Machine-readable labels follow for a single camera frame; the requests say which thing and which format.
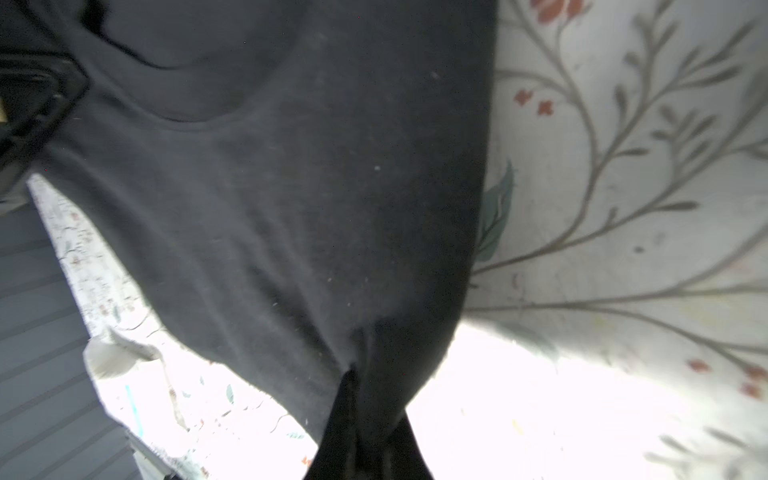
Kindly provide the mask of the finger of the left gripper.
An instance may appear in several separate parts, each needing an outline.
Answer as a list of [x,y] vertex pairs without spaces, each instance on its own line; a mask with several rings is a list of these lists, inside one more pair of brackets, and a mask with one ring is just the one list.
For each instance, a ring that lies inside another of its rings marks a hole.
[[19,180],[37,152],[87,91],[84,72],[68,57],[1,54],[1,178]]

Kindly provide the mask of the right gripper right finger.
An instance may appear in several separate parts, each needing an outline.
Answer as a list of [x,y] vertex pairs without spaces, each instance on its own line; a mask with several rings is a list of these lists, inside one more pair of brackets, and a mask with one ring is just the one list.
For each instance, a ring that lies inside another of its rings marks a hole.
[[406,414],[387,439],[383,453],[385,480],[433,480]]

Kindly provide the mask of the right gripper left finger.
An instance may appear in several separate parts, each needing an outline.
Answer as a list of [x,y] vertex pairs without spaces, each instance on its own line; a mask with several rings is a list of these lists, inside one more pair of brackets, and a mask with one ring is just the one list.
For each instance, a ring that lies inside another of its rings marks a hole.
[[357,376],[346,372],[340,382],[318,451],[305,480],[351,480],[357,475]]

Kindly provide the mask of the white toiletry pouch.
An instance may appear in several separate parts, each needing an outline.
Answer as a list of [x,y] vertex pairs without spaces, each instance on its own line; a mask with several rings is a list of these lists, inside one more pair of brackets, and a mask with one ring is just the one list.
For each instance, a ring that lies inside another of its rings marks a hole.
[[160,351],[108,329],[91,337],[83,351],[85,369],[92,380],[122,376],[140,362],[160,360]]

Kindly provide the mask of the black t-shirt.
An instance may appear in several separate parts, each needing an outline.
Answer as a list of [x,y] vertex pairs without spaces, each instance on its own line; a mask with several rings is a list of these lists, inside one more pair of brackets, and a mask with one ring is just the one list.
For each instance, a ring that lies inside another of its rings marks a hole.
[[39,172],[165,328],[313,438],[341,376],[383,446],[473,264],[493,1],[5,1],[90,87]]

